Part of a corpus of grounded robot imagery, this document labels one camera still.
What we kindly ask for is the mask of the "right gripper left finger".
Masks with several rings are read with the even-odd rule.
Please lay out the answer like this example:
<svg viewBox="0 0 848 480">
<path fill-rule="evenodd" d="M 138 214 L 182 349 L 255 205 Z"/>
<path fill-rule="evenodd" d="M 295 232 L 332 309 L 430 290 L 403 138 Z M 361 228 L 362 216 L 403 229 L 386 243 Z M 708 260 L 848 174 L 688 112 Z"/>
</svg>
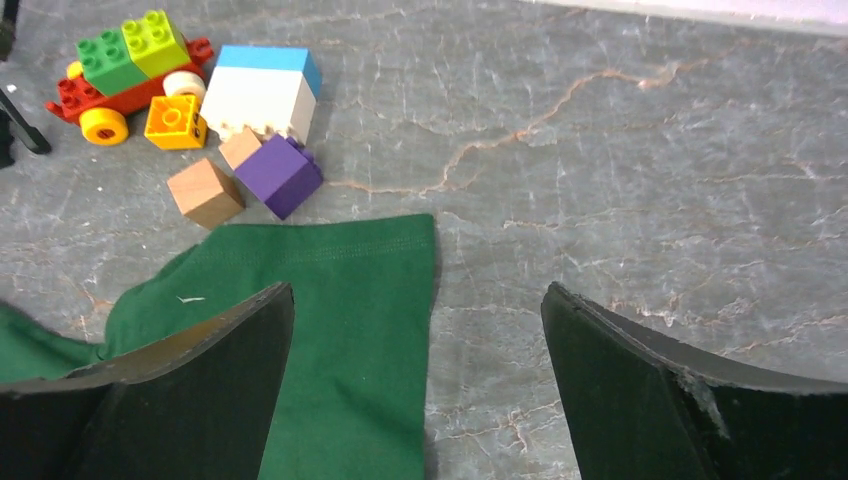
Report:
<svg viewBox="0 0 848 480">
<path fill-rule="evenodd" d="M 55 380 L 1 388 L 5 479 L 254 479 L 291 345 L 293 292 Z"/>
</svg>

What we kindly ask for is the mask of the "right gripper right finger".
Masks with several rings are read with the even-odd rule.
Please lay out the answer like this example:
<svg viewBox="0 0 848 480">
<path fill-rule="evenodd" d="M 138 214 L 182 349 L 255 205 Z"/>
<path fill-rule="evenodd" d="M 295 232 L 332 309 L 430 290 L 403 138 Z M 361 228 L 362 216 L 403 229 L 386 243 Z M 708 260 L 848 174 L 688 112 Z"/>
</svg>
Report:
<svg viewBox="0 0 848 480">
<path fill-rule="evenodd" d="M 843 479 L 847 387 L 733 361 L 559 283 L 541 317 L 585 479 Z"/>
</svg>

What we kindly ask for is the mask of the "green cloth garment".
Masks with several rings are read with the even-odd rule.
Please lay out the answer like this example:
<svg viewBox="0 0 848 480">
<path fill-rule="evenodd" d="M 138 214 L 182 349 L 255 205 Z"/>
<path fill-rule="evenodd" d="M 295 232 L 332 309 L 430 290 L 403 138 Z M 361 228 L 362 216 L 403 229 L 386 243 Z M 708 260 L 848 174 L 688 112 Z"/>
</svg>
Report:
<svg viewBox="0 0 848 480">
<path fill-rule="evenodd" d="M 100 344 L 3 307 L 1 378 L 56 378 L 288 283 L 294 335 L 260 477 L 421 479 L 436 254 L 428 214 L 222 226 L 125 292 Z"/>
</svg>

